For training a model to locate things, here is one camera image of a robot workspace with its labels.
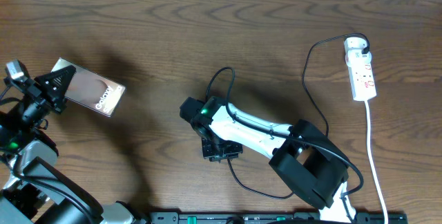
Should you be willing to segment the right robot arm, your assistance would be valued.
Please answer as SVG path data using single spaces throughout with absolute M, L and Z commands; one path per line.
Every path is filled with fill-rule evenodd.
M 206 102 L 188 97 L 180 117 L 201 137 L 207 160 L 231 161 L 248 147 L 268 158 L 292 194 L 318 209 L 322 221 L 356 220 L 347 195 L 349 159 L 312 123 L 269 122 L 220 97 Z

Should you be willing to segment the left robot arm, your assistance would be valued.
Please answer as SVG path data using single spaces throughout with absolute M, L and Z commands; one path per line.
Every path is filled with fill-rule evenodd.
M 2 223 L 147 223 L 126 203 L 100 205 L 88 192 L 55 169 L 59 152 L 44 133 L 46 116 L 66 108 L 65 93 L 74 66 L 30 78 L 18 60 L 8 63 L 7 88 L 21 99 L 1 94 L 1 104 L 14 107 L 1 114 L 1 162 L 10 177 L 1 189 Z

